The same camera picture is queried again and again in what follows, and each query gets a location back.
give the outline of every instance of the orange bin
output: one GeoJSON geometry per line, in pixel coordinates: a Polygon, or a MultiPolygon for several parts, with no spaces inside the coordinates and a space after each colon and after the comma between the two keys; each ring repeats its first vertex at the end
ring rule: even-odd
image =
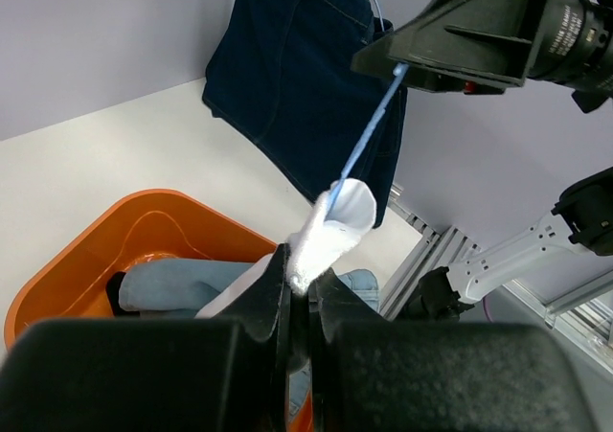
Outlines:
{"type": "MultiPolygon", "coordinates": [[[[118,271],[162,258],[255,262],[276,245],[177,191],[129,195],[24,285],[4,327],[7,348],[51,317],[112,317],[105,285],[118,271]]],[[[312,430],[310,400],[290,430],[312,430]]]]}

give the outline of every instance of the white tabletop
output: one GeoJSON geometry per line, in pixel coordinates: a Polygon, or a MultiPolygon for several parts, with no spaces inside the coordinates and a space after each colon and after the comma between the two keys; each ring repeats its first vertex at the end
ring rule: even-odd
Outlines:
{"type": "MultiPolygon", "coordinates": [[[[307,201],[200,101],[203,80],[0,142],[0,315],[44,264],[122,197],[181,191],[281,242],[307,201]]],[[[335,265],[370,269],[383,286],[420,235],[388,209],[335,265]]]]}

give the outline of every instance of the white cloth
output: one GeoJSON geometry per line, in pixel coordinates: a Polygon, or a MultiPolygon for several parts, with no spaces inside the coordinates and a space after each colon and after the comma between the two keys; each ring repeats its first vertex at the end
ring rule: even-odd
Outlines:
{"type": "MultiPolygon", "coordinates": [[[[310,284],[351,251],[375,225],[376,202],[362,181],[348,179],[328,214],[330,191],[322,193],[300,232],[289,236],[290,256],[285,279],[295,293],[307,293],[310,284]]],[[[266,270],[266,255],[202,308],[196,317],[209,318],[230,305],[266,270]]]]}

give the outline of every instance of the purple cable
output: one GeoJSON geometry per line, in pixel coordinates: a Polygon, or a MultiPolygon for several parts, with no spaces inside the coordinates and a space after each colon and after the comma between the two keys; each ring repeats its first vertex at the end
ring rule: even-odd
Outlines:
{"type": "Polygon", "coordinates": [[[484,296],[483,300],[481,300],[481,303],[483,305],[483,312],[486,315],[486,319],[488,319],[488,322],[493,324],[494,319],[491,317],[491,310],[489,309],[488,295],[484,296]]]}

